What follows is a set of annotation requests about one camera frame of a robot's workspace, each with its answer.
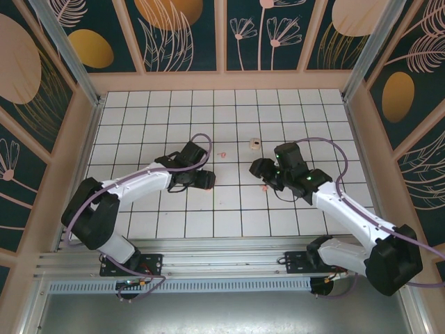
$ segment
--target beige circle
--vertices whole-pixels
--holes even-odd
[[[180,13],[184,14],[189,25],[199,20],[203,8],[202,0],[134,0],[134,3],[139,13],[148,23],[163,30],[172,30],[175,20],[172,5],[177,10],[178,15]],[[165,8],[165,12],[159,10],[161,6]]]
[[[341,35],[370,35],[388,0],[336,0],[332,8],[332,23]]]
[[[114,53],[109,43],[95,31],[79,29],[68,38],[84,65],[105,68],[114,61]]]
[[[383,115],[389,122],[400,122],[410,111],[413,100],[413,80],[404,72],[396,72],[389,77],[383,88]]]
[[[42,77],[39,50],[13,19],[0,14],[0,96],[16,104],[30,102]]]

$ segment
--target white grid floor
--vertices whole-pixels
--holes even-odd
[[[344,189],[372,211],[338,90],[111,92],[87,176],[99,181],[122,177],[157,157],[180,151],[199,132],[214,142],[213,156],[204,167],[216,174],[214,190],[151,193],[121,209],[117,227],[122,235],[153,239],[348,234],[304,200],[278,200],[249,173],[255,159],[275,158],[277,145],[308,136],[333,139],[346,151],[350,168]],[[249,148],[251,138],[261,139],[262,150]],[[332,146],[313,142],[300,148],[310,168],[337,178],[343,162]],[[292,199],[290,191],[279,195]]]

